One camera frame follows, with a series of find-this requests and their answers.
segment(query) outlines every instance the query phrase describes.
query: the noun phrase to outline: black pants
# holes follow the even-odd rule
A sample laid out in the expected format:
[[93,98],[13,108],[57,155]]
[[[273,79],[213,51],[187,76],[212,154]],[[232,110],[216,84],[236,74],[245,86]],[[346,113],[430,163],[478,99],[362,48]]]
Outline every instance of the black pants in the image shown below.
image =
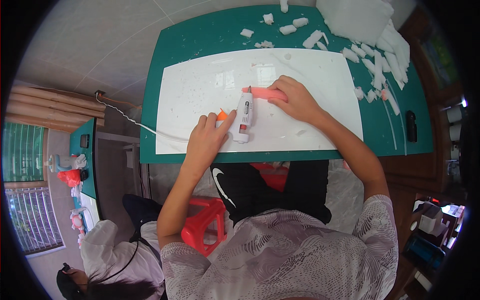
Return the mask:
[[156,221],[162,206],[152,199],[137,195],[125,194],[122,199],[123,207],[130,216],[135,231],[140,233],[140,227],[150,221]]
[[332,218],[325,206],[328,160],[292,161],[283,192],[269,187],[248,163],[213,163],[210,170],[234,225],[273,208],[298,210],[325,224]]

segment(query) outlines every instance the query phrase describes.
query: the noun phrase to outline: pink foam piece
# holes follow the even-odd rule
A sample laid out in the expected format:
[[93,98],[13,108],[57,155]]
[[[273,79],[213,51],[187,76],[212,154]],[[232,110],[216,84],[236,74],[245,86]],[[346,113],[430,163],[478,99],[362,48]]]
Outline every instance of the pink foam piece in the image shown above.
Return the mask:
[[[247,93],[248,87],[243,87],[241,91],[244,93]],[[269,90],[264,87],[252,87],[252,94],[253,94],[253,98],[261,98],[266,100],[269,100],[271,98],[277,98],[285,102],[288,102],[287,95],[280,90]]]

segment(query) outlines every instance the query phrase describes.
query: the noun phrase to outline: white tile board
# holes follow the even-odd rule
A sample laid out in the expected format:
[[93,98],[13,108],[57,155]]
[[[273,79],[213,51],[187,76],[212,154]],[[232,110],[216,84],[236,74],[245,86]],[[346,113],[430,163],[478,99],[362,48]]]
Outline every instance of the white tile board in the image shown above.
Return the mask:
[[84,193],[80,193],[80,202],[82,207],[88,208],[84,211],[84,225],[88,230],[92,230],[93,227],[100,221],[100,216],[98,215],[98,208],[96,206],[96,200],[90,196],[87,196]]
[[[186,140],[198,118],[220,108],[237,108],[241,88],[268,87],[280,75],[303,83],[319,105],[361,140],[358,100],[347,61],[341,53],[314,49],[250,49],[181,62],[163,71],[156,130]],[[297,121],[264,99],[254,101],[247,144],[230,138],[220,152],[333,150],[313,126]],[[186,153],[187,143],[156,137],[156,154]]]

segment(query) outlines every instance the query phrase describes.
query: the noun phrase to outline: table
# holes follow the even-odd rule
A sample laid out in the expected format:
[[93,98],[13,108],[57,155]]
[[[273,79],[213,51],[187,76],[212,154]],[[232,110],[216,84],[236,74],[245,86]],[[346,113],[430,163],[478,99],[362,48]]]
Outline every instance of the table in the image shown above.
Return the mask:
[[[80,136],[82,134],[89,135],[89,143],[88,148],[80,147]],[[90,121],[86,122],[84,125],[80,126],[77,130],[70,134],[70,155],[79,156],[80,154],[85,154],[85,158],[87,160],[86,166],[83,168],[88,172],[88,178],[84,181],[82,186],[82,193],[86,194],[89,197],[92,197],[96,200],[96,207],[98,211],[98,216],[100,219],[102,217],[102,211],[100,204],[98,202],[98,190],[96,185],[96,173],[95,173],[95,145],[96,145],[96,118],[92,118]],[[75,208],[81,208],[82,203],[80,199],[77,197],[73,197],[73,203],[75,204]]]
[[[262,15],[272,13],[274,23],[260,23]],[[293,19],[306,17],[309,24],[298,28],[288,36],[283,36],[278,28],[292,23]],[[240,35],[243,28],[253,30],[251,39]],[[280,11],[280,5],[257,5],[212,12],[170,26],[161,31],[153,53],[148,72],[142,123],[156,129],[158,96],[163,69],[167,66],[195,59],[202,56],[253,49],[255,42],[271,41],[277,48],[302,48],[303,41],[318,29],[325,32],[330,44],[329,51],[339,52],[343,47],[349,48],[348,39],[334,36],[324,23],[324,19],[315,7],[289,5],[288,13]],[[363,91],[372,89],[372,81],[367,68],[362,63],[347,60],[355,86]],[[390,88],[396,95],[400,115],[405,123],[405,113],[412,110],[416,115],[418,142],[407,141],[406,154],[428,153],[433,151],[430,117],[417,72],[413,63],[408,68],[408,83],[400,91],[392,73],[384,73],[391,83]],[[359,102],[363,127],[364,142],[377,156],[405,155],[404,133],[400,116],[395,116],[387,104],[392,125],[395,131],[397,149],[394,149],[390,123],[381,100],[368,103],[364,98]],[[155,135],[144,128],[140,129],[140,162],[141,163],[181,163],[185,154],[155,154]],[[219,153],[215,162],[260,162],[315,160],[341,158],[337,150],[317,151],[270,151],[270,152],[238,152]]]

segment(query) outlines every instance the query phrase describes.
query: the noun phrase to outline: patterned t-shirt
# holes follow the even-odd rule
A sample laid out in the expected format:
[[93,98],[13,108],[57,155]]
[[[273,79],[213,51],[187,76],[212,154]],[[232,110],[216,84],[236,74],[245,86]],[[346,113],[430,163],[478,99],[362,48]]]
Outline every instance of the patterned t-shirt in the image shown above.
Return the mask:
[[163,247],[169,299],[383,299],[395,282],[398,242],[384,195],[365,201],[352,234],[296,210],[246,218],[234,232],[212,263],[184,243]]

